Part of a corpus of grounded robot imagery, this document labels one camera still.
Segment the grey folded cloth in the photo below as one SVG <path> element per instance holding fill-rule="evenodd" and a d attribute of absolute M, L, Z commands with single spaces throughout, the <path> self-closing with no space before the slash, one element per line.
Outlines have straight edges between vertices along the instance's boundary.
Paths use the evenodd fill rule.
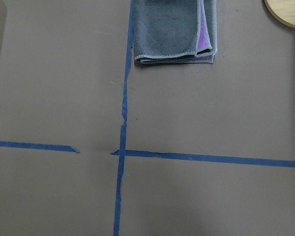
<path fill-rule="evenodd" d="M 216 1 L 136 0 L 133 32 L 134 60 L 141 64 L 213 63 Z"/>

